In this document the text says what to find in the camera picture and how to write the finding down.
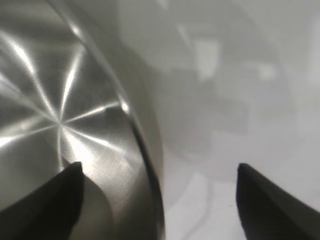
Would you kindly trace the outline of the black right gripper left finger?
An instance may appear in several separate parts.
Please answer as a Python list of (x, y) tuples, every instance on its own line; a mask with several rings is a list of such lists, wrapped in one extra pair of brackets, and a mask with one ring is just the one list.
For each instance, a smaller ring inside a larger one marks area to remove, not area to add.
[(75, 162), (0, 212), (2, 240), (67, 240), (83, 205), (83, 168)]

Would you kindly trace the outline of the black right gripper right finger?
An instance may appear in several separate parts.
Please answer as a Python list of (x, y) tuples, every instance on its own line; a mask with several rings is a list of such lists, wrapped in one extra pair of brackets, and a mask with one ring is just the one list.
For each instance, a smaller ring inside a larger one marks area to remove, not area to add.
[(247, 163), (238, 165), (236, 205), (248, 240), (320, 238), (320, 213)]

